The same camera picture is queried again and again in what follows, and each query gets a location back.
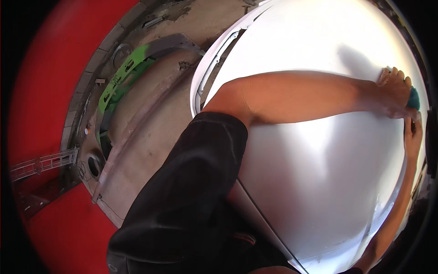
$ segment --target concrete floor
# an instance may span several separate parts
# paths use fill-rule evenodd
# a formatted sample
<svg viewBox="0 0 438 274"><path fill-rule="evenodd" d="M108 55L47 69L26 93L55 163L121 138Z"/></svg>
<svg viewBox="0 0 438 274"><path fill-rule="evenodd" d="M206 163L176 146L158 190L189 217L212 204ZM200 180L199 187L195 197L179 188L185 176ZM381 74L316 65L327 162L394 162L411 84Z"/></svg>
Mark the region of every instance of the concrete floor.
<svg viewBox="0 0 438 274"><path fill-rule="evenodd" d="M124 43L128 42L136 48L157 38L181 32L202 49L207 50L217 37L244 15L242 6L246 5L242 0L185 0L174 3L163 5L155 12L157 16L167 14L169 20L147 30L134 29L125 38ZM133 115L148 100L150 92L169 74L170 70L178 66L179 61L188 58L190 54L192 53L180 51L158 60L136 81L113 115L108 133L113 143L117 142ZM101 74L103 78L109 78L114 72L114 68L107 65ZM194 70L185 75L184 79L155 107L151 117L137 129L124 152L117 159L118 162L101 191L102 198L98 200L98 205L118 228L122 225L137 194L161 167L178 137L192 120L189 94L193 72ZM212 78L206 85L207 89L211 86L215 74L217 72L212 73ZM94 123L97 101L102 91L102 87L93 90L82 121L81 128L89 124L92 133L84 136L78 156L79 164L87 163L87 154L91 149L98 147L94 137ZM82 181L92 195L96 180L87 168Z"/></svg>

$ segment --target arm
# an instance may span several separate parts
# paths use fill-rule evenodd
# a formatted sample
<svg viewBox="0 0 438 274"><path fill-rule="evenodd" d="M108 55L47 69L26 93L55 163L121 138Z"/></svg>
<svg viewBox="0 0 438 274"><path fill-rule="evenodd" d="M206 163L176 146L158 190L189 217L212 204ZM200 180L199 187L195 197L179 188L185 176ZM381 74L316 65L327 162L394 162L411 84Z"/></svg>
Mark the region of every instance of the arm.
<svg viewBox="0 0 438 274"><path fill-rule="evenodd" d="M354 111L416 117L416 110L406 108L410 86L397 68L384 69L378 84L316 71L280 71L225 83L202 111L233 115L246 127L254 120L296 123Z"/></svg>
<svg viewBox="0 0 438 274"><path fill-rule="evenodd" d="M417 171L417 159L422 138L421 121L415 122L414 130L411 130L411 119L405 119L405 151L407 157L405 177L391 212L379 231L371 239L362 257L353 266L360 268L364 273L367 273L385 253L405 216L411 197L414 176Z"/></svg>

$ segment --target hand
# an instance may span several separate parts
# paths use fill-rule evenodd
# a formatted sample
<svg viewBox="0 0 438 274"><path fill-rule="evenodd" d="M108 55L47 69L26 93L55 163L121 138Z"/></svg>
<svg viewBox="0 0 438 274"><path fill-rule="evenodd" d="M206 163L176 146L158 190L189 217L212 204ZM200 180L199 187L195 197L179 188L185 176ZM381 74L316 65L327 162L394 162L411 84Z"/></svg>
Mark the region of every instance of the hand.
<svg viewBox="0 0 438 274"><path fill-rule="evenodd" d="M399 71L396 67L393 67L392 71L384 68L377 85L382 111L385 115L391 119L411 117L418 120L420 118L416 109L406 106L412 81L409 76L405 79L403 71Z"/></svg>
<svg viewBox="0 0 438 274"><path fill-rule="evenodd" d="M411 123L412 119L410 117L405 118L405 151L407 158L416 162L418 159L418 153L420 152L421 141L423 140L421 115L420 119L413 123L413 129Z"/></svg>

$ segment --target metal ladder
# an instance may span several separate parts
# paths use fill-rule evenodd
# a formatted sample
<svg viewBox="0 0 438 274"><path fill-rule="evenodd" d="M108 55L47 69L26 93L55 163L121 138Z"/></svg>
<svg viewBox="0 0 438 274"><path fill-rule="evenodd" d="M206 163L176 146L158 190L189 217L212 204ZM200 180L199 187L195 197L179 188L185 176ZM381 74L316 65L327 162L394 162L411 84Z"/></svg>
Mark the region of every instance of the metal ladder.
<svg viewBox="0 0 438 274"><path fill-rule="evenodd" d="M16 164L11 167L11 180L17 181L27 176L41 174L41 172L56 167L73 164L76 162L79 148L72 148L61 151L56 154L41 156L36 159Z"/></svg>

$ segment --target green sponge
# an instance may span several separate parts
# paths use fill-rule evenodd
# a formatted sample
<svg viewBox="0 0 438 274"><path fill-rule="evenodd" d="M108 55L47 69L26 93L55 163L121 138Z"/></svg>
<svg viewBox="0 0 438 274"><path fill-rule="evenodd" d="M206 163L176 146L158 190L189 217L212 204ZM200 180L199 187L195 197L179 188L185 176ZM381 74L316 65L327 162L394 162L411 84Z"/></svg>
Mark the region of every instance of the green sponge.
<svg viewBox="0 0 438 274"><path fill-rule="evenodd" d="M411 86L411 93L409 95L408 107L420 110L420 97L418 96L417 90Z"/></svg>

